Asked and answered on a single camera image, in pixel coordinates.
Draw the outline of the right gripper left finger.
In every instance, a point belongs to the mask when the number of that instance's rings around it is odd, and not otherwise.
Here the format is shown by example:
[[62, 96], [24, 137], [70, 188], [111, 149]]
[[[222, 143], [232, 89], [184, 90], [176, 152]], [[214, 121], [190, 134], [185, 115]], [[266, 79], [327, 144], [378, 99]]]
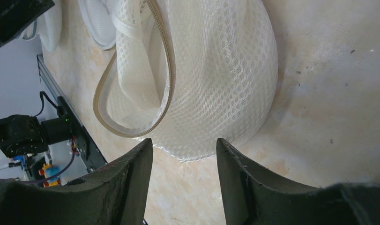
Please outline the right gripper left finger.
[[147, 138], [64, 186], [0, 181], [0, 225], [141, 225], [152, 161]]

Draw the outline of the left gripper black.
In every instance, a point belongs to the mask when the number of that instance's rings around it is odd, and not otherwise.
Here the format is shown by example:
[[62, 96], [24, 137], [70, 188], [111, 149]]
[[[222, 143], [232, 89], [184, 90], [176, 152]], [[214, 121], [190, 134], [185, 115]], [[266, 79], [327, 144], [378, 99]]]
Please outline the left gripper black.
[[52, 0], [0, 0], [0, 48], [54, 5]]

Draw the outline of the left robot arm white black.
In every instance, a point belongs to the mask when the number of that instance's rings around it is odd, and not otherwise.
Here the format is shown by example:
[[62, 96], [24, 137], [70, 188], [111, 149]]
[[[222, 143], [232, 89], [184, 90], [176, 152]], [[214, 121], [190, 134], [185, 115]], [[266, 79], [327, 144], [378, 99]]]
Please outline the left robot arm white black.
[[[17, 38], [31, 40], [39, 35], [46, 50], [53, 52], [61, 29], [59, 0], [0, 0], [0, 48]], [[45, 123], [36, 115], [0, 119], [0, 150], [6, 157], [45, 152], [50, 144]]]

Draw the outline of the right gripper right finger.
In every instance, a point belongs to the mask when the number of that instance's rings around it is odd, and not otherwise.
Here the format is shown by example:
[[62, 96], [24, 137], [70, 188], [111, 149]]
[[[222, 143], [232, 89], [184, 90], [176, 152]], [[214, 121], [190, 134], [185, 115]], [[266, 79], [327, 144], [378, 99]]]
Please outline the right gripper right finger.
[[285, 178], [216, 142], [217, 168], [229, 225], [380, 225], [380, 184], [315, 188]]

